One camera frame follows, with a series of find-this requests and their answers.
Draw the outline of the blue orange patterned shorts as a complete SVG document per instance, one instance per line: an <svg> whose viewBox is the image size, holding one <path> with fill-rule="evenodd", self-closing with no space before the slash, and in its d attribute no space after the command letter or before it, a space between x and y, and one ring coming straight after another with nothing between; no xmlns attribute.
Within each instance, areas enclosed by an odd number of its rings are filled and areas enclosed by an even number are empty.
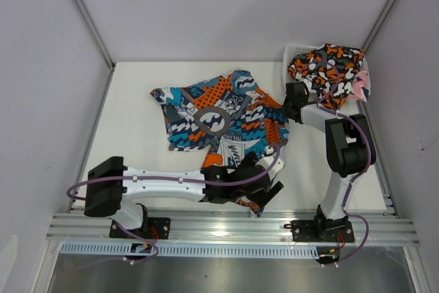
<svg viewBox="0 0 439 293"><path fill-rule="evenodd" d="M237 167L247 154L260 159L289 139L281 105L246 70L184 87L155 88L150 95L162 110L170 150L207 151L200 169ZM264 208L249 210L259 217Z"/></svg>

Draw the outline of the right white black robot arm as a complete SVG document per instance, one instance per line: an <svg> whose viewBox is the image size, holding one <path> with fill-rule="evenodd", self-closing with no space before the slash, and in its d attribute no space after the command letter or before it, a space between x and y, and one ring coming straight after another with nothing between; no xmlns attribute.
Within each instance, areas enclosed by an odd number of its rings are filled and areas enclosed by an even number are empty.
<svg viewBox="0 0 439 293"><path fill-rule="evenodd" d="M327 163L331 178L327 193L318 205L313 223L314 235L329 240L348 222L347 205L355 181L376 161L376 151L366 117L345 115L309 101L304 82L286 84L282 105L284 116L325 134Z"/></svg>

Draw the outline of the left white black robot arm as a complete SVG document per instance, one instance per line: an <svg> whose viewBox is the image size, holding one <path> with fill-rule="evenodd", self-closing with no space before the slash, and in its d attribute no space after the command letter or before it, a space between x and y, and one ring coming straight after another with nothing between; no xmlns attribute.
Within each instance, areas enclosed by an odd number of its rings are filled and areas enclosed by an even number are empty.
<svg viewBox="0 0 439 293"><path fill-rule="evenodd" d="M88 172L84 213L111 218L135 238L149 229L147 208L141 198L177 198L192 202L226 204L240 199L263 208L283 188L274 179L285 162L278 152L258 159L247 154L237 167L211 165L191 172L153 172L125 165L112 156Z"/></svg>

